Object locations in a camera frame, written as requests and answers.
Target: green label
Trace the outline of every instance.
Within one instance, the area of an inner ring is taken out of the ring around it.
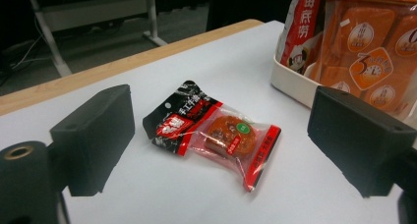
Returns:
[[[244,123],[237,124],[236,129],[242,134],[248,134],[251,131],[251,128],[247,124],[244,124]]]

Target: snack packet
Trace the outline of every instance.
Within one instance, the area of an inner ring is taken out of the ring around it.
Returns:
[[[405,120],[417,105],[417,0],[328,0],[310,78]]]
[[[153,144],[178,155],[193,150],[241,175],[248,192],[259,181],[281,129],[252,122],[186,81],[143,120]]]
[[[292,0],[285,28],[276,46],[275,60],[304,74],[320,51],[326,0]]]

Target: table surface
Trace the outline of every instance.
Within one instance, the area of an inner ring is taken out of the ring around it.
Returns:
[[[64,190],[72,223],[398,223],[401,189],[363,199],[309,139],[310,109],[270,84],[282,30],[279,22],[247,21],[6,95],[0,149],[52,143],[49,129],[78,106],[129,84],[136,134],[102,194],[71,197]],[[282,129],[254,192],[245,192],[238,174],[192,151],[180,157],[150,143],[143,118],[186,80]]]

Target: chair leg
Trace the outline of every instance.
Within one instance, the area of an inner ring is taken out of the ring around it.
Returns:
[[[149,16],[149,31],[144,32],[144,36],[155,43],[156,45],[166,45],[167,43],[157,36],[157,23],[156,23],[156,5],[155,0],[147,0],[147,9]]]
[[[61,56],[61,53],[58,50],[56,45],[55,39],[52,35],[52,32],[49,26],[46,23],[45,18],[43,17],[43,13],[41,12],[37,0],[30,0],[34,14],[36,15],[37,21],[39,22],[40,29],[42,30],[43,36],[46,39],[46,42],[49,46],[49,49],[52,53],[52,61],[55,65],[56,70],[58,71],[61,77],[65,77],[71,75],[71,70],[68,67],[67,63],[65,63],[64,59]]]

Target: transparent wrapper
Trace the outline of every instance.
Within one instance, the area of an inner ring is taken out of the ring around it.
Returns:
[[[178,155],[197,152],[235,171],[254,190],[281,129],[252,122],[186,81],[143,120],[153,144]]]

